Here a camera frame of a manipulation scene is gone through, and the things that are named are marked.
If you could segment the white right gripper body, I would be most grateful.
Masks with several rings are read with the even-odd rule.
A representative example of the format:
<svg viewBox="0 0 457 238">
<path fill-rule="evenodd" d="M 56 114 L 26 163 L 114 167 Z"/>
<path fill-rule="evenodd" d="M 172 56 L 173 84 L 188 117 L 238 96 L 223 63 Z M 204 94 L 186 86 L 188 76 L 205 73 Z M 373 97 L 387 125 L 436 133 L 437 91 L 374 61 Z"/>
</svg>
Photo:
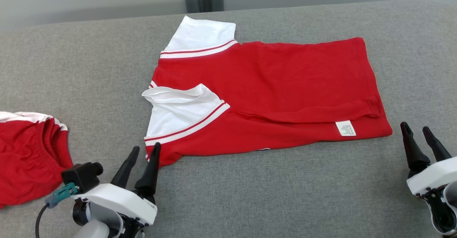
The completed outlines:
<svg viewBox="0 0 457 238">
<path fill-rule="evenodd" d="M 433 227 L 442 236 L 456 236 L 456 158 L 433 163 L 406 180 L 411 193 L 422 199 L 431 214 Z"/>
</svg>

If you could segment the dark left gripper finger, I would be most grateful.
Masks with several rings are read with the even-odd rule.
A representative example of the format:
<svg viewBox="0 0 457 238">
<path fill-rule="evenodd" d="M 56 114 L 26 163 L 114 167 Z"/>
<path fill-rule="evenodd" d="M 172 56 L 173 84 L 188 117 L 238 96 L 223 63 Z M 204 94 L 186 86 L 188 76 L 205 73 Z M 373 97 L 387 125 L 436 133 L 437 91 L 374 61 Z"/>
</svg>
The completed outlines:
<svg viewBox="0 0 457 238">
<path fill-rule="evenodd" d="M 132 168 L 136 164 L 136 160 L 139 155 L 139 146 L 134 146 L 128 157 L 124 160 L 122 165 L 120 166 L 119 170 L 114 175 L 113 179 L 111 180 L 111 184 L 117 187 L 125 189 L 127 186 L 127 182 L 132 171 Z"/>
<path fill-rule="evenodd" d="M 140 178 L 134 186 L 137 191 L 137 195 L 140 197 L 154 197 L 156 193 L 160 151 L 161 144 L 157 142 L 153 146 L 152 153 L 150 154 L 150 160 L 147 163 L 142 178 Z"/>
</svg>

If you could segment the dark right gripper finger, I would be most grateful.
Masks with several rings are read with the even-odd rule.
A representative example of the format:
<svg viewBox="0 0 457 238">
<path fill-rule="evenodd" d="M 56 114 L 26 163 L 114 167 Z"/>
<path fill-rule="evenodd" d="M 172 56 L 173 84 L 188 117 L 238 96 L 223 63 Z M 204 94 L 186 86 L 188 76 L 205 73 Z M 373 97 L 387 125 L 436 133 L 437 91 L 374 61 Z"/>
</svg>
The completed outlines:
<svg viewBox="0 0 457 238">
<path fill-rule="evenodd" d="M 420 173 L 430 165 L 431 161 L 419 148 L 408 123 L 402 122 L 400 127 L 410 173 Z"/>
<path fill-rule="evenodd" d="M 444 160 L 452 158 L 450 153 L 443 146 L 443 144 L 439 141 L 439 139 L 432 133 L 432 131 L 429 129 L 428 126 L 424 126 L 422 131 L 423 131 L 427 144 L 432 149 L 436 162 L 440 162 L 440 161 L 444 161 Z"/>
</svg>

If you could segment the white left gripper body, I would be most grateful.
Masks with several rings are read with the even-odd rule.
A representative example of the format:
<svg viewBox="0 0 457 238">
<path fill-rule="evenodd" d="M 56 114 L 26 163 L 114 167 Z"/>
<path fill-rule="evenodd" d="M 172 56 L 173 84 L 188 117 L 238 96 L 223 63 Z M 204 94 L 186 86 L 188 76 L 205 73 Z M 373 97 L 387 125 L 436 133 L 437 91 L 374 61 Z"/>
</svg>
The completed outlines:
<svg viewBox="0 0 457 238">
<path fill-rule="evenodd" d="M 74 221 L 82 228 L 75 238 L 144 238 L 154 224 L 157 206 L 132 191 L 100 184 L 72 196 Z"/>
</svg>

